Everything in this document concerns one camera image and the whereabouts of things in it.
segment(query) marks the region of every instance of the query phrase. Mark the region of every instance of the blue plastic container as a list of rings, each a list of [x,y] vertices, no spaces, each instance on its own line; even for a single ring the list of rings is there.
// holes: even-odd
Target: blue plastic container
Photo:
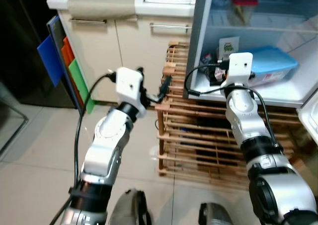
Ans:
[[[253,54],[252,72],[255,73],[255,78],[248,81],[249,86],[281,80],[291,69],[298,65],[298,62],[287,53],[272,46],[243,52]]]

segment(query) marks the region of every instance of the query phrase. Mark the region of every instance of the wooden crate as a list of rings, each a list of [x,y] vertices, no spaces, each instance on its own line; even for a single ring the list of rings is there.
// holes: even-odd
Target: wooden crate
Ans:
[[[155,109],[159,123],[159,174],[220,186],[247,188],[246,163],[225,118],[226,104],[183,99],[188,44],[171,42],[163,78],[169,93]],[[294,155],[293,131],[302,126],[293,108],[267,107],[275,136],[288,159]],[[260,116],[264,112],[259,106]]]

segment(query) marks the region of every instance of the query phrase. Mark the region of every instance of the refrigerator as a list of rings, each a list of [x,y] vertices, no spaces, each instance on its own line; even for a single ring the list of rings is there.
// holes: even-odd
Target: refrigerator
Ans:
[[[278,48],[296,60],[297,67],[281,80],[253,88],[266,105],[296,108],[300,121],[318,144],[318,0],[257,1],[250,21],[240,25],[229,17],[233,0],[197,0],[186,71],[200,65],[208,53],[216,52],[221,38],[239,36],[239,51]],[[199,71],[194,71],[187,83],[196,91],[219,87],[210,86]],[[183,97],[225,101],[220,92],[194,96],[184,91]]]
[[[0,0],[0,81],[20,103],[76,107],[65,76],[54,86],[37,51],[56,14],[46,0]]]

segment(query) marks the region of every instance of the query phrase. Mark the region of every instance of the black wire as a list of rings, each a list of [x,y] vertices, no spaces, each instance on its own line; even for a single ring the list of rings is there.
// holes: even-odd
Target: black wire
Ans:
[[[79,137],[80,137],[81,123],[83,121],[83,117],[84,117],[84,114],[86,112],[86,107],[87,107],[87,104],[88,104],[88,102],[90,100],[90,96],[91,96],[93,90],[96,88],[98,83],[105,77],[110,77],[110,74],[105,74],[105,75],[99,77],[95,81],[95,83],[91,87],[90,91],[88,92],[88,95],[87,95],[87,97],[85,99],[83,108],[82,108],[80,116],[79,116],[79,121],[78,121],[78,125],[77,125],[77,128],[76,128],[75,142],[74,142],[74,188],[77,187],[78,178],[79,178]],[[69,198],[65,201],[63,206],[58,210],[58,212],[56,213],[56,215],[54,216],[54,218],[50,222],[50,225],[54,225],[56,223],[57,219],[59,219],[59,217],[62,214],[62,212],[68,207],[68,205],[70,204],[71,200],[72,200],[72,197],[69,196]]]
[[[74,188],[76,188],[76,185],[78,183],[78,178],[79,178],[79,138],[80,138],[81,123],[83,121],[83,117],[84,117],[84,114],[86,112],[86,107],[87,107],[87,104],[90,100],[90,96],[91,96],[93,90],[96,88],[97,84],[103,78],[109,77],[109,76],[110,76],[110,74],[105,74],[105,75],[99,77],[95,81],[95,83],[91,87],[90,91],[88,92],[88,95],[87,95],[85,102],[84,102],[84,106],[83,106],[82,111],[81,111],[80,116],[79,116],[79,121],[78,121],[78,125],[76,128],[76,134],[75,134],[75,142],[74,142]]]
[[[65,201],[65,203],[63,204],[63,206],[60,208],[60,210],[56,213],[56,215],[54,216],[54,218],[52,219],[52,221],[50,222],[50,225],[54,225],[56,223],[56,221],[59,219],[60,215],[62,214],[62,212],[68,207],[68,205],[71,202],[72,197],[69,196],[69,198]]]
[[[268,112],[267,112],[267,109],[266,109],[266,105],[265,105],[265,102],[264,102],[264,99],[262,98],[262,96],[254,89],[250,88],[250,87],[246,87],[246,86],[240,86],[240,85],[229,85],[229,86],[225,86],[225,87],[219,87],[219,88],[216,88],[216,89],[213,89],[213,90],[209,90],[209,91],[205,91],[205,92],[199,92],[199,91],[195,91],[195,90],[190,90],[188,87],[187,87],[187,82],[188,82],[188,79],[190,77],[190,75],[197,69],[199,68],[203,68],[203,67],[209,67],[209,66],[216,66],[216,64],[212,64],[212,65],[200,65],[200,66],[197,66],[197,67],[194,67],[189,73],[188,75],[185,77],[185,80],[184,80],[184,89],[189,93],[193,92],[194,94],[210,94],[210,93],[213,93],[213,92],[217,92],[217,91],[221,91],[221,90],[225,90],[225,89],[245,89],[245,90],[250,90],[252,91],[253,93],[256,94],[256,96],[259,98],[259,101],[262,105],[262,107],[264,108],[264,115],[265,115],[265,121],[266,121],[266,124],[267,124],[267,128],[268,128],[268,131],[270,133],[270,136],[274,142],[274,144],[277,144],[277,141],[276,141],[276,138],[275,138],[275,135],[274,135],[274,132],[273,132],[273,128],[269,122],[269,117],[268,117]]]
[[[157,130],[159,130],[159,127],[157,126],[157,122],[158,122],[158,119],[155,120],[155,127],[157,128]]]

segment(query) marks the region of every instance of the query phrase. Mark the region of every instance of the cabinet handle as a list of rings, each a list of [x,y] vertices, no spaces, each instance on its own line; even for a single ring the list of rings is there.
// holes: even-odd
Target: cabinet handle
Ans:
[[[159,25],[159,24],[154,24],[150,23],[149,24],[150,28],[167,28],[167,29],[181,29],[181,30],[189,30],[192,29],[191,26],[180,26],[180,25]]]
[[[128,21],[128,22],[137,22],[138,21],[138,17],[134,16],[134,17],[131,17],[131,18],[123,19],[123,20]]]
[[[90,24],[90,25],[106,25],[107,20],[78,20],[78,19],[69,19],[69,22],[80,23],[80,24]]]

